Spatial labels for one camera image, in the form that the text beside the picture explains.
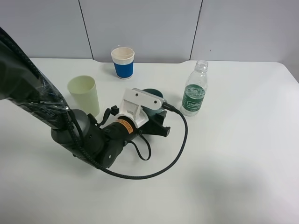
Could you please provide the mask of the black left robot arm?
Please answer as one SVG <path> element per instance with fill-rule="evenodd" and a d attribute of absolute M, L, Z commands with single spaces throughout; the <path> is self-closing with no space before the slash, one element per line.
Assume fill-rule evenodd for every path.
<path fill-rule="evenodd" d="M 113 106 L 98 123 L 93 115 L 70 109 L 58 89 L 4 30 L 0 32 L 0 97 L 50 126 L 52 139 L 74 157 L 106 173 L 136 136 L 168 136 L 170 128 L 163 122 L 168 111 L 176 111 L 162 102 L 163 111 L 146 116 L 139 125 Z"/>

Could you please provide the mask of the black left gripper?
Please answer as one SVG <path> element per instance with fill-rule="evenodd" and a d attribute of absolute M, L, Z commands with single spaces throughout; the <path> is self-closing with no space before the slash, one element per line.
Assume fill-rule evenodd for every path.
<path fill-rule="evenodd" d="M 170 133 L 171 128 L 162 126 L 164 123 L 164 119 L 166 118 L 166 114 L 167 111 L 162 110 L 161 112 L 154 115 L 154 120 L 160 126 L 150 125 L 142 127 L 142 129 L 136 128 L 134 122 L 130 118 L 120 116 L 116 119 L 116 121 L 112 122 L 102 129 L 105 143 L 111 141 L 130 141 L 140 134 L 167 137 Z"/>

